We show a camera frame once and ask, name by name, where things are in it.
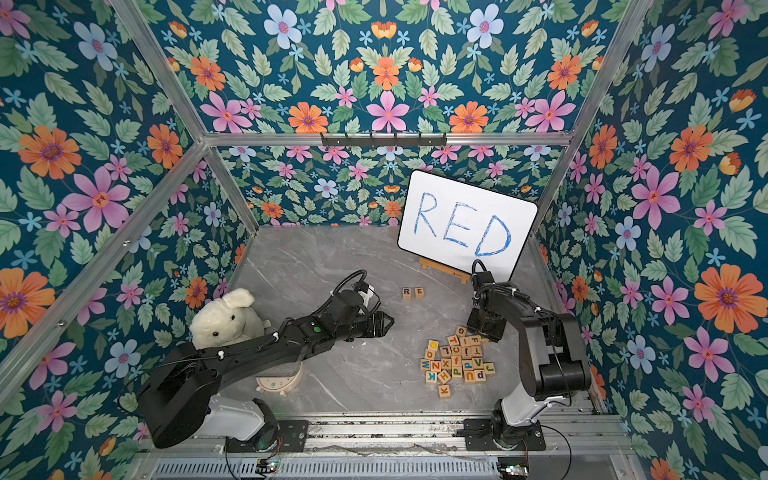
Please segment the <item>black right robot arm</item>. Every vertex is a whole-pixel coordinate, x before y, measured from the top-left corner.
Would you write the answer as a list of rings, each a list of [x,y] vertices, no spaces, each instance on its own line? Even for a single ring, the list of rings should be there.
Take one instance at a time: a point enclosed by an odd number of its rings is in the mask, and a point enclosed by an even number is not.
[[[551,405],[568,406],[576,394],[591,388],[590,365],[573,315],[541,307],[509,281],[497,282],[480,260],[472,263],[470,280],[469,331],[499,342],[510,326],[518,336],[520,384],[497,402],[497,430],[529,428]]]

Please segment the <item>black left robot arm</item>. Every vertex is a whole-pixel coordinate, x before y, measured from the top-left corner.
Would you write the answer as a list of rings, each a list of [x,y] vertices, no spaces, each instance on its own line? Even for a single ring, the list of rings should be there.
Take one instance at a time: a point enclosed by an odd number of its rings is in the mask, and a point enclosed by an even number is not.
[[[265,370],[302,362],[333,348],[338,341],[386,336],[395,319],[376,302],[364,305],[361,293],[333,293],[316,311],[287,318],[277,332],[227,346],[175,347],[142,386],[138,410],[159,449],[176,446],[202,433],[204,425],[222,426],[224,437],[249,440],[262,427],[254,401],[216,418],[210,405],[220,390]]]

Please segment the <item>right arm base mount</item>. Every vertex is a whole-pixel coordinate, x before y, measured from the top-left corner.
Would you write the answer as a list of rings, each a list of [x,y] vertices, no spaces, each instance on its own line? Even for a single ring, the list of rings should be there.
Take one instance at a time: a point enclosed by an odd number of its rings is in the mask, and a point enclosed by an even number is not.
[[[501,417],[465,419],[455,435],[468,451],[540,452],[546,449],[541,424],[509,426]]]

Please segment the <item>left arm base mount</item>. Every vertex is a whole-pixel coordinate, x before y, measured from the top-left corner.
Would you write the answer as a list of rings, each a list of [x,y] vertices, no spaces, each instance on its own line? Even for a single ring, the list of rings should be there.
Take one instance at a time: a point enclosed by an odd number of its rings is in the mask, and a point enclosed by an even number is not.
[[[267,403],[258,398],[252,399],[248,407],[256,408],[261,424],[244,439],[227,438],[225,453],[265,453],[276,456],[278,453],[304,451],[309,429],[307,420],[278,420]]]

